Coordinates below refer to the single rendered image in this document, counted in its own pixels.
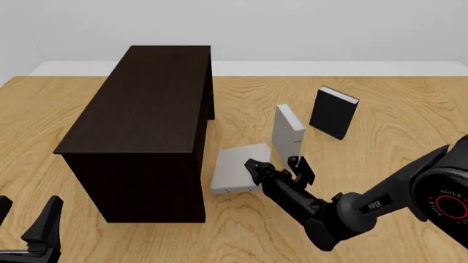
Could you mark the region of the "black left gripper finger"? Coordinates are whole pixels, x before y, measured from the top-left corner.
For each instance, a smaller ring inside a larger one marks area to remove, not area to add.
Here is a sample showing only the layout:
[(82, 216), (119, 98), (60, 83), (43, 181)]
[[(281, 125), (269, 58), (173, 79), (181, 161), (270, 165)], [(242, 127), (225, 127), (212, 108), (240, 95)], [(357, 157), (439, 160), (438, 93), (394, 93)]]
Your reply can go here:
[(36, 221), (21, 236), (27, 243), (27, 251), (61, 250), (59, 227), (63, 204), (64, 201), (58, 196), (48, 200)]
[(12, 207), (13, 201), (6, 196), (0, 196), (0, 226)]

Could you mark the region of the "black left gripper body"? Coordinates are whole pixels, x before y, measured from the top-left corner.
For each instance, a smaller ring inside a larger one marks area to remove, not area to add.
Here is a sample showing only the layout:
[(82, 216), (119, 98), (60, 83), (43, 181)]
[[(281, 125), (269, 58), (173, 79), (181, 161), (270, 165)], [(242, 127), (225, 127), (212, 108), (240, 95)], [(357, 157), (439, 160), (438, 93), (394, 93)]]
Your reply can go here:
[(58, 263), (60, 256), (60, 250), (47, 247), (0, 250), (0, 263)]

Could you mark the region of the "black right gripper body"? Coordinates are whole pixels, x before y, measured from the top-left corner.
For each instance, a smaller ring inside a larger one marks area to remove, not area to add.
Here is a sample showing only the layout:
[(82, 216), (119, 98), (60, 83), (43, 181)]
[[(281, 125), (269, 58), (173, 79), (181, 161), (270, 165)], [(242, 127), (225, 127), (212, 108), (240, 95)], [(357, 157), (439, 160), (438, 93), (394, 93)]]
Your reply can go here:
[(295, 185), (292, 175), (287, 170), (275, 170), (269, 176), (264, 177), (260, 185), (264, 192), (290, 192), (306, 189), (306, 186)]

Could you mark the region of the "white book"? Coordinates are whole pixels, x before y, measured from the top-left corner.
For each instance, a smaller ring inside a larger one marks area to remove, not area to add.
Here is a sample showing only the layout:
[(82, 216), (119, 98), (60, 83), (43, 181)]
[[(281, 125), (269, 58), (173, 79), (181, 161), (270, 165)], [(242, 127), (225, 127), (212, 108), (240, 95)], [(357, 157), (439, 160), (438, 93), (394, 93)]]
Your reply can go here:
[(305, 126), (288, 104), (277, 105), (271, 139), (285, 165), (289, 157), (300, 155), (304, 135)]
[(266, 143), (220, 149), (211, 191), (214, 194), (260, 191), (261, 186), (255, 185), (244, 164), (248, 159), (269, 162), (270, 157), (271, 149)]

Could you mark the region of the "black hardcover book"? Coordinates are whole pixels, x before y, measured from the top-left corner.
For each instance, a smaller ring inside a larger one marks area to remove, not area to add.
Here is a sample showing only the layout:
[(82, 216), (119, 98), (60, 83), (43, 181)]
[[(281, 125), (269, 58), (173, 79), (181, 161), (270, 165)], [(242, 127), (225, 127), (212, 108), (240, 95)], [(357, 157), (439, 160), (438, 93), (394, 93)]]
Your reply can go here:
[(309, 125), (343, 140), (350, 127), (359, 99), (323, 86), (317, 91)]

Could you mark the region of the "dark brown wooden cabinet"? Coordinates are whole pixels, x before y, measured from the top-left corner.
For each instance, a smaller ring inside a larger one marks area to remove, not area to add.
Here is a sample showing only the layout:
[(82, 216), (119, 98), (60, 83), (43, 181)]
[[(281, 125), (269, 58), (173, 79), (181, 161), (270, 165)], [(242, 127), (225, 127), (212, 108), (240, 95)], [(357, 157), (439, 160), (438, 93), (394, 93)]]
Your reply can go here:
[(211, 48), (133, 45), (54, 153), (108, 223), (204, 223)]

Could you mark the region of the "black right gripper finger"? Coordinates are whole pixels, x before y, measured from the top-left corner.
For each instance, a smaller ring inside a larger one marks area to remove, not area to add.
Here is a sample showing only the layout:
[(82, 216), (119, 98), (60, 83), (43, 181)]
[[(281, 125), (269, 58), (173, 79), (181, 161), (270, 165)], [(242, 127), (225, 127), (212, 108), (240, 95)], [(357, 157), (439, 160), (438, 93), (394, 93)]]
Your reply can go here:
[(295, 185), (297, 186), (312, 186), (315, 179), (315, 173), (309, 166), (307, 160), (303, 156), (291, 156), (287, 160), (287, 164), (295, 175)]
[(256, 161), (254, 159), (248, 159), (244, 166), (248, 170), (256, 186), (262, 183), (264, 177), (269, 176), (275, 171), (275, 166), (271, 163)]

